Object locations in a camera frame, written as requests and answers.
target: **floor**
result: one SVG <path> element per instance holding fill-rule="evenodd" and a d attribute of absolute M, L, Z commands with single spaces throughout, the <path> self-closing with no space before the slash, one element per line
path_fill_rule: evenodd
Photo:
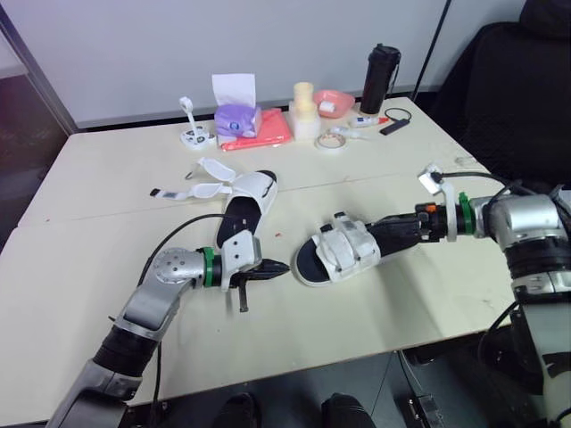
<path fill-rule="evenodd" d="M 264 428 L 320 427 L 320 405 L 334 392 L 355 397 L 377 428 L 408 428 L 397 400 L 413 394 L 433 395 L 447 428 L 527 427 L 541 413 L 533 398 L 501 379 L 494 387 L 486 376 L 467 349 L 412 367 L 393 352 L 173 399 L 161 427 L 208 427 L 225 401 L 243 391 L 259 401 Z M 140 410 L 143 426 L 148 407 Z"/>
<path fill-rule="evenodd" d="M 67 136 L 26 77 L 0 79 L 0 251 Z"/>

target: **thermos lid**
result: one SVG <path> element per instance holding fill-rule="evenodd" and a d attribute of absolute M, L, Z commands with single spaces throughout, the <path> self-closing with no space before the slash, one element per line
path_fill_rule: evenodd
<path fill-rule="evenodd" d="M 396 47 L 384 46 L 382 43 L 377 44 L 373 49 L 373 52 L 368 56 L 369 61 L 374 62 L 387 62 L 387 61 L 399 61 L 401 59 L 401 51 Z"/>

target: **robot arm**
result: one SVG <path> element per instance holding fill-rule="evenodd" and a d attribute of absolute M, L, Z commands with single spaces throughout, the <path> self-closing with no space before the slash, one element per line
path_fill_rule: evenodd
<path fill-rule="evenodd" d="M 244 230 L 227 240 L 220 255 L 212 248 L 172 248 L 153 260 L 151 271 L 135 289 L 95 356 L 88 360 L 47 427 L 116 427 L 135 397 L 142 373 L 176 315 L 180 296 L 191 286 L 240 287 L 269 279 L 287 266 L 262 260 L 260 242 Z"/>
<path fill-rule="evenodd" d="M 571 427 L 571 245 L 565 225 L 567 211 L 545 194 L 468 201 L 461 193 L 456 204 L 453 189 L 438 177 L 440 173 L 429 166 L 418 177 L 432 194 L 444 193 L 444 205 L 419 204 L 414 213 L 383 218 L 368 225 L 368 231 L 384 256 L 444 237 L 448 241 L 455 241 L 456 235 L 492 238 L 504 253 L 511 273 L 511 288 L 519 304 L 512 315 L 523 318 L 513 325 L 527 329 L 525 336 L 531 337 L 542 368 L 548 420 Z"/>

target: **black thermos bottle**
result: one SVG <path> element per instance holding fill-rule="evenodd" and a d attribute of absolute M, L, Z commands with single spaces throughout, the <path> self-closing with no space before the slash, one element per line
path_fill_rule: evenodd
<path fill-rule="evenodd" d="M 368 70 L 363 87 L 360 110 L 365 114 L 378 114 L 389 88 L 391 76 L 401 60 L 401 52 L 379 43 L 368 56 Z"/>

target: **green ring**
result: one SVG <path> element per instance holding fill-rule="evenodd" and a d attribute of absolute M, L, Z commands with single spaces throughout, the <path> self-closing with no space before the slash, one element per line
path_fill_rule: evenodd
<path fill-rule="evenodd" d="M 212 247 L 204 247 L 204 287 L 212 287 L 212 262 L 214 261 L 214 249 Z"/>
<path fill-rule="evenodd" d="M 470 208 L 470 202 L 464 192 L 460 193 L 458 200 L 460 207 L 462 208 L 466 235 L 472 235 L 474 233 L 474 221 L 472 218 L 472 209 Z"/>

